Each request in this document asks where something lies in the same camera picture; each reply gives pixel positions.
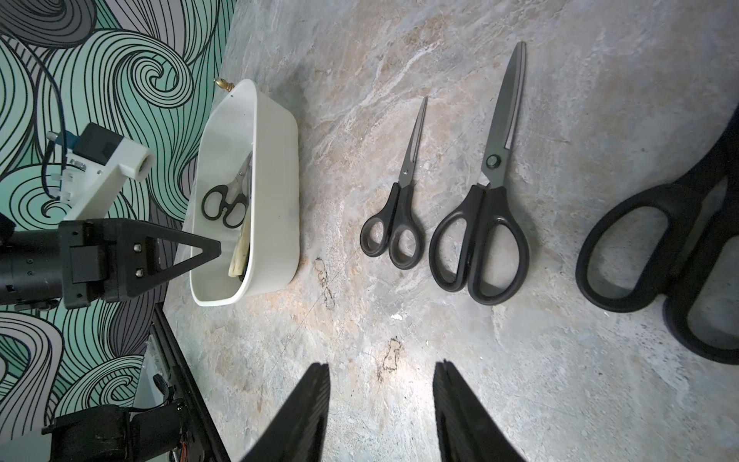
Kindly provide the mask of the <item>small black scissors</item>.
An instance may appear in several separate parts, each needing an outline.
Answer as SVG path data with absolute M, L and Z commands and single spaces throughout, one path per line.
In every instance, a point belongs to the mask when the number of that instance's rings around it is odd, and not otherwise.
M 398 181 L 392 184 L 384 207 L 365 221 L 359 238 L 361 250 L 367 256 L 375 258 L 388 251 L 394 266 L 402 271 L 413 269 L 423 256 L 425 235 L 413 216 L 412 200 L 413 178 L 421 147 L 427 103 L 428 97 L 425 96 L 404 155 Z M 411 255 L 405 254 L 400 247 L 400 239 L 404 232 L 411 235 L 415 244 Z

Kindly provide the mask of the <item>white plastic storage box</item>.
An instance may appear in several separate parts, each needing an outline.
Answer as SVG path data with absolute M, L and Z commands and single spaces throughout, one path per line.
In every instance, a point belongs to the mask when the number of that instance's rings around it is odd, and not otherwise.
M 244 279 L 228 276 L 241 227 L 228 229 L 200 211 L 205 194 L 230 182 L 253 152 L 248 187 L 251 241 Z M 298 125 L 251 80 L 235 85 L 208 119 L 191 197 L 194 234 L 221 242 L 221 256 L 190 273 L 192 297 L 203 307 L 275 292 L 296 274 L 300 255 Z

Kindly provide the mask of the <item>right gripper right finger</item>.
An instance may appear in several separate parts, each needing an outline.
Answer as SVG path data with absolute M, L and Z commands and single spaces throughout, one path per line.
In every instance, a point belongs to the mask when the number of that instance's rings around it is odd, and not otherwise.
M 442 461 L 523 461 L 450 361 L 437 362 L 432 382 Z

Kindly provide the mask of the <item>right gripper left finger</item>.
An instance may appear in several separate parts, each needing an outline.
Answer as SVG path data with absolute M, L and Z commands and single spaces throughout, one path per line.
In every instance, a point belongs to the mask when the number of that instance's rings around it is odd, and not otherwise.
M 242 461 L 321 461 L 331 382 L 328 364 L 313 363 Z

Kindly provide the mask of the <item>black medium scissors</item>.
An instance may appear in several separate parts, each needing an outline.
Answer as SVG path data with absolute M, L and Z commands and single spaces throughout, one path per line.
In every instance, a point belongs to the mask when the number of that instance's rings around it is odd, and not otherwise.
M 518 42 L 504 73 L 481 163 L 481 173 L 488 183 L 471 186 L 461 204 L 436 227 L 429 244 L 429 269 L 437 285 L 450 293 L 466 287 L 475 302 L 486 306 L 502 304 L 515 296 L 525 282 L 530 262 L 527 237 L 510 210 L 505 186 L 526 64 L 527 45 Z M 448 271 L 440 256 L 442 236 L 456 221 L 465 221 L 466 228 L 457 268 Z M 512 234 L 519 255 L 516 274 L 504 289 L 498 289 L 483 279 L 489 236 L 498 226 L 505 227 Z

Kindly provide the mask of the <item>large black scissors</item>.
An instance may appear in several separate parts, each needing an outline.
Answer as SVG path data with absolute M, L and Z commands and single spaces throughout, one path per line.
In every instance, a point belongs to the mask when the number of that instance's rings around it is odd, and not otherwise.
M 689 255 L 682 258 L 704 199 L 727 181 L 723 203 L 708 220 Z M 667 228 L 630 293 L 610 298 L 598 293 L 588 279 L 590 260 L 600 238 L 619 219 L 639 208 L 654 208 Z M 689 325 L 689 314 L 726 243 L 738 236 L 738 113 L 700 162 L 672 183 L 631 196 L 611 209 L 592 228 L 577 258 L 575 282 L 592 304 L 614 313 L 632 313 L 665 296 L 663 319 L 673 337 L 698 356 L 730 366 L 738 364 L 737 348 L 718 348 L 701 340 Z

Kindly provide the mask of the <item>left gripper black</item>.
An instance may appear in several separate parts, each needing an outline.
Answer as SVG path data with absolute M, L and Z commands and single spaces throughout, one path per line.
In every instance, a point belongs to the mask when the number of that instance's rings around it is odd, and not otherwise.
M 132 300 L 221 256 L 221 242 L 134 219 L 21 231 L 1 220 L 1 303 L 17 309 Z

